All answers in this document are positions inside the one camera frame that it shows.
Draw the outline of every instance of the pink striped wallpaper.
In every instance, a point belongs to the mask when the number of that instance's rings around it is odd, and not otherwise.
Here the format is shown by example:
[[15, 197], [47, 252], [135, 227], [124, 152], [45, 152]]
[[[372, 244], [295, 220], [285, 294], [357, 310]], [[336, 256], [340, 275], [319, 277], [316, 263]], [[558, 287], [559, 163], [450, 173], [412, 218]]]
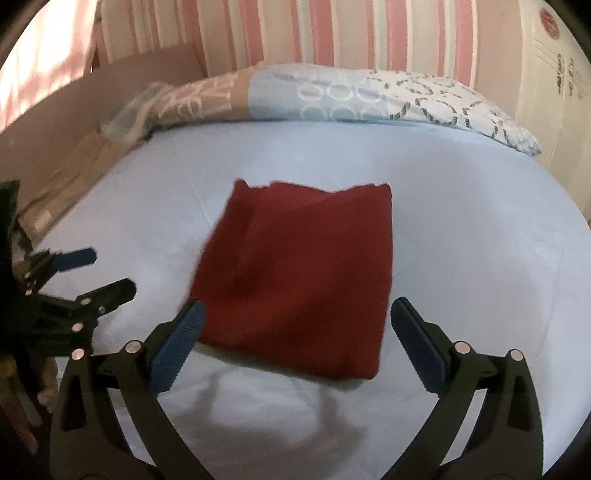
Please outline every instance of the pink striped wallpaper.
[[477, 0], [479, 54], [475, 88], [505, 112], [515, 116], [524, 59], [521, 13], [517, 0]]
[[204, 74], [304, 61], [473, 84], [475, 0], [104, 0], [107, 61], [192, 43]]

